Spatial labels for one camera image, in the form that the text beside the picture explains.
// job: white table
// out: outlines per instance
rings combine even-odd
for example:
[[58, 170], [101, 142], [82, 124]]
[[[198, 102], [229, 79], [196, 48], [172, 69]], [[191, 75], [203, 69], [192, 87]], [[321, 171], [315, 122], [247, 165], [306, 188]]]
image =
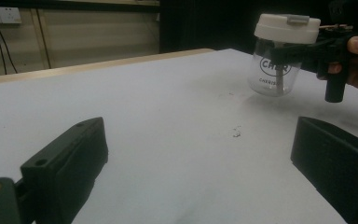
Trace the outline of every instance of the white table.
[[0, 83], [0, 176], [84, 119], [110, 150], [74, 223], [342, 224], [290, 161], [298, 116], [358, 136], [358, 90], [324, 101], [301, 72], [281, 98], [246, 83], [251, 56], [228, 49]]

